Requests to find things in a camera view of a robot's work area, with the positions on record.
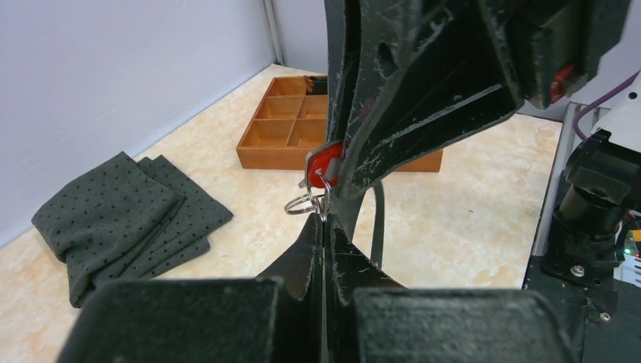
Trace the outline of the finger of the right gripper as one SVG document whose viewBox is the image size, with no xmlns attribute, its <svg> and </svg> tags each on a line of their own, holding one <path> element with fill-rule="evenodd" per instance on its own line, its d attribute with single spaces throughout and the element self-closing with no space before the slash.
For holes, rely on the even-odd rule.
<svg viewBox="0 0 641 363">
<path fill-rule="evenodd" d="M 358 0 L 324 2 L 327 25 L 328 119 L 326 141 L 345 138 L 358 80 L 361 6 Z"/>
</svg>

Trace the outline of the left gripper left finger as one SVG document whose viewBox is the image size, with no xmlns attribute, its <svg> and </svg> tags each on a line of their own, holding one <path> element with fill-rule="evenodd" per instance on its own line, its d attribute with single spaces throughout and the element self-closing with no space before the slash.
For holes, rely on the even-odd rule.
<svg viewBox="0 0 641 363">
<path fill-rule="evenodd" d="M 311 214 L 254 278 L 115 281 L 94 292 L 60 362 L 318 362 L 320 249 Z"/>
</svg>

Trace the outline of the red key tag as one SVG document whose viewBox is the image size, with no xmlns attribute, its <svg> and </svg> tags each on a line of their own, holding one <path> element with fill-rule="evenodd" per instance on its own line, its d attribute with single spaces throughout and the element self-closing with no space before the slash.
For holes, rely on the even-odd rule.
<svg viewBox="0 0 641 363">
<path fill-rule="evenodd" d="M 301 188 L 323 188 L 324 180 L 330 187 L 337 184 L 342 163 L 343 141 L 332 141 L 310 151 L 305 157 L 305 177 Z"/>
</svg>

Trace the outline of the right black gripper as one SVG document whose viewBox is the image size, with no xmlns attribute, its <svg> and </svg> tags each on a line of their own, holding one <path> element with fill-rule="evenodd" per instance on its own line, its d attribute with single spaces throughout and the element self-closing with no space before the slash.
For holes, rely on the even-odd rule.
<svg viewBox="0 0 641 363">
<path fill-rule="evenodd" d="M 359 1 L 358 80 L 335 195 L 593 79 L 629 1 Z"/>
</svg>

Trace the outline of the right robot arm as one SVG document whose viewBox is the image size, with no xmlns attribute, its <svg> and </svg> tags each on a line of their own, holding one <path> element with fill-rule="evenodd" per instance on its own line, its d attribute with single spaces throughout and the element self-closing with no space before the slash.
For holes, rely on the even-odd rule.
<svg viewBox="0 0 641 363">
<path fill-rule="evenodd" d="M 326 140 L 342 148 L 331 212 L 348 233 L 367 189 L 399 166 L 586 85 L 620 40 L 628 1 L 327 1 Z M 601 127 L 565 167 L 544 268 L 586 287 L 622 260 L 640 205 L 640 139 Z"/>
</svg>

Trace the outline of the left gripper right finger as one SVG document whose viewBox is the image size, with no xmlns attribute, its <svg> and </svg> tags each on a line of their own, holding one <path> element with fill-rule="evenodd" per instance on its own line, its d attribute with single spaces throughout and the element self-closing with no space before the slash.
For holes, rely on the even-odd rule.
<svg viewBox="0 0 641 363">
<path fill-rule="evenodd" d="M 331 362 L 573 362 L 550 304 L 530 290 L 408 289 L 335 215 L 325 223 Z"/>
</svg>

